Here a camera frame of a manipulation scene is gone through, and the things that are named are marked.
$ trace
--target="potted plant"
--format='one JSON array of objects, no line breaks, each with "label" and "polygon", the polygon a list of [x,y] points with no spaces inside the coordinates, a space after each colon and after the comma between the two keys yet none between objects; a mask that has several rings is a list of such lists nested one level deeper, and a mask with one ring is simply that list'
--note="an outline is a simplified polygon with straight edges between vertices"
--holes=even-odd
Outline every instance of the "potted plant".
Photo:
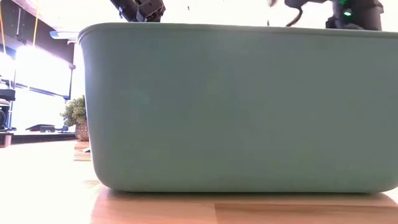
[{"label": "potted plant", "polygon": [[71,100],[65,107],[65,112],[62,113],[61,116],[66,118],[66,126],[70,127],[76,125],[76,138],[81,141],[89,140],[85,96]]}]

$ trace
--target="black cable wire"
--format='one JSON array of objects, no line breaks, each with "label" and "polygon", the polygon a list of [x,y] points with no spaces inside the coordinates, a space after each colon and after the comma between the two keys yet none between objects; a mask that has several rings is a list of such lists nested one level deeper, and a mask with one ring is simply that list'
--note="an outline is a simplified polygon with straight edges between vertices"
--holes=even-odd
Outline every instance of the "black cable wire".
[{"label": "black cable wire", "polygon": [[298,15],[290,23],[288,23],[286,27],[291,27],[292,25],[296,24],[301,19],[302,15],[303,15],[303,9],[300,7],[298,8]]}]

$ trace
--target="ceiling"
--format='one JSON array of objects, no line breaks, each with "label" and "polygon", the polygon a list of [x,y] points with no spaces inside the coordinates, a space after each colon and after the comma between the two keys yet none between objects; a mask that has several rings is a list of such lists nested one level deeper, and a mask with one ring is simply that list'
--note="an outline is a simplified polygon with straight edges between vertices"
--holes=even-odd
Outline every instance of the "ceiling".
[{"label": "ceiling", "polygon": [[[102,22],[124,22],[110,0],[13,0],[56,30],[80,31]],[[166,12],[162,22],[284,26],[297,11],[284,6],[283,1],[270,10],[266,0],[164,0]],[[398,1],[380,0],[385,7],[383,29],[398,31]],[[308,3],[296,27],[323,28],[331,15],[330,2]]]}]

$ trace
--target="plastic bin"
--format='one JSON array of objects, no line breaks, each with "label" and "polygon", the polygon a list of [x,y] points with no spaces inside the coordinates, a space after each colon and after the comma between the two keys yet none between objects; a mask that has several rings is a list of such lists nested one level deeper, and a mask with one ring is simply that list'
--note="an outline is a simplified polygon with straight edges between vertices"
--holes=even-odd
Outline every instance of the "plastic bin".
[{"label": "plastic bin", "polygon": [[112,23],[80,45],[94,167],[112,189],[398,185],[398,34]]}]

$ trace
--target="table surface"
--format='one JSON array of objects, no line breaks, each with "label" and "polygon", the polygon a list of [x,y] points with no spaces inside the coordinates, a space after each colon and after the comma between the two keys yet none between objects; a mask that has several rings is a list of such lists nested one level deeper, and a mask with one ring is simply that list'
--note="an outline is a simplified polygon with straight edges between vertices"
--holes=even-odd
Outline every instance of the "table surface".
[{"label": "table surface", "polygon": [[133,194],[73,161],[75,141],[0,149],[0,223],[398,223],[398,189],[352,194]]}]

